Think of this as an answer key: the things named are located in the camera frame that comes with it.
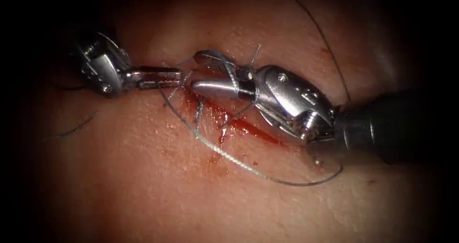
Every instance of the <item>metal screw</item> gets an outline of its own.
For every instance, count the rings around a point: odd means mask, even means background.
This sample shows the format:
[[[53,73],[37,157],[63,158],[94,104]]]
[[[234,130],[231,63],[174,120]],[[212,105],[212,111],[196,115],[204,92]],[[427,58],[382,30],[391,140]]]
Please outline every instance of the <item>metal screw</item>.
[[[283,74],[283,73],[280,73],[278,76],[277,76],[277,79],[282,82],[282,83],[285,83],[287,82],[288,78],[287,78],[287,75]]]
[[[103,93],[110,93],[111,87],[108,84],[102,84],[102,92]]]

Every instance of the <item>blood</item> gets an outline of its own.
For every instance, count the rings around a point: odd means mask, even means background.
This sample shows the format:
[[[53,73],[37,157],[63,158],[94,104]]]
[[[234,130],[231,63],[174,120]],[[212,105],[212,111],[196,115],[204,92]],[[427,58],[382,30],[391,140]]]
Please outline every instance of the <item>blood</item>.
[[[194,111],[196,111],[196,106],[199,103],[200,96],[191,92],[191,90],[187,86],[185,86],[185,91],[186,91],[185,97],[188,98],[187,99],[187,103],[188,103],[187,110],[193,111],[193,114],[195,114]],[[206,106],[208,112],[212,113],[211,118],[213,120],[219,121],[219,124],[233,117],[233,114],[231,114],[229,111],[227,111],[223,107],[215,105],[214,103],[210,102],[208,99],[206,99],[204,103],[205,103],[204,105]],[[240,119],[232,120],[227,124],[226,127],[221,128],[220,137],[219,137],[220,147],[223,146],[225,139],[228,138],[230,134],[228,131],[228,128],[234,128],[235,130],[240,131],[244,134],[251,134],[255,137],[258,137],[264,140],[265,142],[283,146],[283,144],[279,140],[271,137],[269,134],[267,134],[260,128],[254,126],[253,124],[247,121],[244,121],[243,120],[244,118],[245,118],[244,116],[241,116]]]

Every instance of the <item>skin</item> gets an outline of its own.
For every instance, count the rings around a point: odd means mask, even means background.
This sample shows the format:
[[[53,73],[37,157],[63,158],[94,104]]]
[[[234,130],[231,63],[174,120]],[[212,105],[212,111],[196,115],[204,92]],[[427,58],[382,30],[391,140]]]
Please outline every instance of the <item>skin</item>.
[[[300,2],[324,31],[352,102],[415,84],[410,59],[401,54],[379,5]],[[115,12],[101,12],[106,23],[114,23],[134,65],[174,66],[207,48],[246,64],[260,44],[256,68],[282,66],[316,85],[334,106],[346,103],[330,51],[294,0],[126,0]],[[61,64],[48,71],[56,82],[78,84]],[[42,208],[43,231],[53,240],[418,242],[433,231],[435,167],[371,162],[345,166],[320,186],[289,187],[218,157],[163,106],[156,90],[132,89],[106,99],[90,90],[39,88],[28,103],[34,119],[22,125],[34,128],[27,138],[29,154],[39,157],[33,162],[33,193]],[[172,103],[190,122],[196,103],[188,100],[180,90]],[[247,104],[211,101],[228,110]],[[82,130],[39,141],[96,111],[100,114]],[[200,129],[218,144],[215,111],[205,107]],[[269,130],[255,111],[246,116]],[[237,129],[228,133],[223,149],[263,172],[298,182],[325,177],[297,146],[275,145]]]

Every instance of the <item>thin black thread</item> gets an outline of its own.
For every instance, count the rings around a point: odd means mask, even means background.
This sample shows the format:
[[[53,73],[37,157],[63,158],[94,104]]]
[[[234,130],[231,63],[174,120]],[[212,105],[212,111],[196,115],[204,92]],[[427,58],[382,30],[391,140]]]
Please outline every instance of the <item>thin black thread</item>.
[[[50,136],[50,137],[47,137],[47,138],[43,138],[42,142],[46,142],[46,141],[50,141],[50,140],[53,140],[53,139],[62,138],[62,137],[71,135],[71,134],[75,133],[76,131],[82,129],[91,120],[93,120],[93,118],[95,118],[98,114],[99,114],[99,112],[97,111],[96,113],[92,114],[88,119],[86,119],[83,123],[79,124],[77,127],[73,128],[73,129],[71,129],[71,130],[69,130],[67,132],[64,132],[64,133],[60,133],[60,134],[53,135],[53,136]]]
[[[343,87],[344,87],[344,90],[345,90],[345,93],[346,93],[346,99],[347,99],[348,102],[350,102],[350,94],[349,94],[348,86],[346,85],[343,73],[341,72],[341,69],[339,68],[338,61],[336,60],[335,54],[331,50],[330,44],[328,43],[327,39],[325,38],[325,35],[324,35],[322,29],[320,28],[319,24],[317,23],[317,21],[312,16],[311,12],[306,8],[306,6],[303,5],[299,0],[294,0],[294,1],[306,12],[306,14],[308,14],[309,18],[312,20],[312,22],[316,26],[317,31],[320,34],[320,37],[324,41],[325,46],[327,47],[328,51],[331,54],[331,58],[333,60],[333,64],[335,65],[335,68],[336,68],[336,70],[338,72],[339,78],[341,79],[341,83],[343,84]]]

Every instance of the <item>metal jaw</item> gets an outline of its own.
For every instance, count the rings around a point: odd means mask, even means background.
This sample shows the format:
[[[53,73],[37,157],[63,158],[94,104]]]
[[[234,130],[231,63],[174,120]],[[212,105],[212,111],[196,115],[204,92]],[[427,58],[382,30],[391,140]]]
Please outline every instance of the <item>metal jaw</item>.
[[[263,66],[257,71],[252,66],[238,66],[227,56],[218,57],[215,51],[195,54],[195,61],[207,68],[229,72],[238,81],[234,89],[227,79],[204,79],[192,82],[197,94],[209,97],[229,97],[254,100],[263,118],[274,127],[303,141],[331,136],[334,112],[331,103],[314,85],[280,66]]]
[[[182,80],[182,71],[177,68],[132,67],[128,54],[102,33],[82,33],[75,46],[83,62],[81,72],[93,89],[107,98],[132,87],[177,87]]]
[[[279,66],[263,66],[254,80],[260,90],[255,106],[270,125],[304,141],[328,135],[332,106],[314,85]]]

